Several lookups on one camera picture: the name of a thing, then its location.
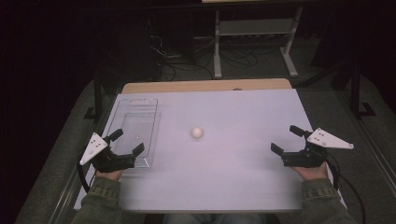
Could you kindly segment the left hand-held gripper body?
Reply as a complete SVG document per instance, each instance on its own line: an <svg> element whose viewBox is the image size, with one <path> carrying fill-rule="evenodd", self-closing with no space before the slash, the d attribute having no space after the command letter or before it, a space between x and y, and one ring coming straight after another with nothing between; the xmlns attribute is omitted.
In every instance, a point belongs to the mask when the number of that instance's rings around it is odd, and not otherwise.
<svg viewBox="0 0 396 224"><path fill-rule="evenodd" d="M136 156L133 153L115 154L111 150L110 142L112 141L109 140L108 136L101 137L98 133L93 133L78 164L85 165L90 162L101 173L134 168Z"/></svg>

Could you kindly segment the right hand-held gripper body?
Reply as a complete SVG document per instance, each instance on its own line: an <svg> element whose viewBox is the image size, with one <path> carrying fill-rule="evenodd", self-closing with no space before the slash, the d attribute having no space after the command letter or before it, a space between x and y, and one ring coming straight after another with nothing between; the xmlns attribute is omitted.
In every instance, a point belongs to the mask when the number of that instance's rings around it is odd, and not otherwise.
<svg viewBox="0 0 396 224"><path fill-rule="evenodd" d="M353 149L354 145L320 128L307 131L304 149L284 152L281 159L286 167L319 167L328 156L329 149Z"/></svg>

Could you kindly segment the clear plastic tray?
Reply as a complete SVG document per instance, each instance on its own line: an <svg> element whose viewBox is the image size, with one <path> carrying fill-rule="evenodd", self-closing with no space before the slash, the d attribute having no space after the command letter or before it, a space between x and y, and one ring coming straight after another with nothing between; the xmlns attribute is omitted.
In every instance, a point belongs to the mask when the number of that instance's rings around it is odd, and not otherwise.
<svg viewBox="0 0 396 224"><path fill-rule="evenodd" d="M144 151L135 160L137 168L149 168L152 164L160 113L157 99L120 99L111 113L105 135L122 129L123 135L110 145L118 155L131 154L140 144Z"/></svg>

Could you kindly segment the person's left hand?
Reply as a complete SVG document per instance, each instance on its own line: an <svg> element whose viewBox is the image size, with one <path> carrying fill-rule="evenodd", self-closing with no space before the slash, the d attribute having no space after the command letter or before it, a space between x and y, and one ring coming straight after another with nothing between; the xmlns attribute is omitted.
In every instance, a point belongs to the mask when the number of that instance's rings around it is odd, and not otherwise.
<svg viewBox="0 0 396 224"><path fill-rule="evenodd" d="M101 173L99 171L96 171L95 175L97 177L102 177L102 178L106 178L109 180L118 181L120 179L122 173L123 173L122 170L118 170L118 171L114 171L114 172L110 172L110 173Z"/></svg>

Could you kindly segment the person's right hand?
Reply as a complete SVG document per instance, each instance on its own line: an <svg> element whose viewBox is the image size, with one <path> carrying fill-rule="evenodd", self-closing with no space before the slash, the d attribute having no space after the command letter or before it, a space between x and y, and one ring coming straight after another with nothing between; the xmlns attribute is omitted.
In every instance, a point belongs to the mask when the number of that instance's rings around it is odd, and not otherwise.
<svg viewBox="0 0 396 224"><path fill-rule="evenodd" d="M303 180L313 180L313 179L327 179L328 170L327 163L323 162L319 167L305 168L305 167L292 167Z"/></svg>

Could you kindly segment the black metal stand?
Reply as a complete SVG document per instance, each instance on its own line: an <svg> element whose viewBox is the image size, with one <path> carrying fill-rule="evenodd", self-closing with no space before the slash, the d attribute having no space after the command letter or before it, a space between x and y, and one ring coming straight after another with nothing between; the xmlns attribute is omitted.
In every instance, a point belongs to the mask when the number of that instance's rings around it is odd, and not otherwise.
<svg viewBox="0 0 396 224"><path fill-rule="evenodd" d="M358 66L354 63L352 66L351 76L351 92L350 92L350 108L352 113L357 119L362 117L373 117L375 116L374 110L368 103L360 102L360 90L361 90L361 74Z"/></svg>
<svg viewBox="0 0 396 224"><path fill-rule="evenodd" d="M96 122L102 115L102 85L98 71L96 71L93 76L93 96L94 106L87 109L83 118L92 119Z"/></svg>

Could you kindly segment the white metal stand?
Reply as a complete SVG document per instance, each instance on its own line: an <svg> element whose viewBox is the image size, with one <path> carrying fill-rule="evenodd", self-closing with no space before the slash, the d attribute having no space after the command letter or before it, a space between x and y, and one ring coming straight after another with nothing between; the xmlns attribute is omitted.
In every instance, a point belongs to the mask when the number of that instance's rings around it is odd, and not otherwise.
<svg viewBox="0 0 396 224"><path fill-rule="evenodd" d="M219 39L222 36L232 35L287 35L288 40L279 48L283 61L291 77L297 77L298 72L290 57L290 49L300 22L303 7L298 7L292 18L222 21L220 13L216 11L215 17L215 47L214 47L214 78L221 79L221 62L219 56Z"/></svg>

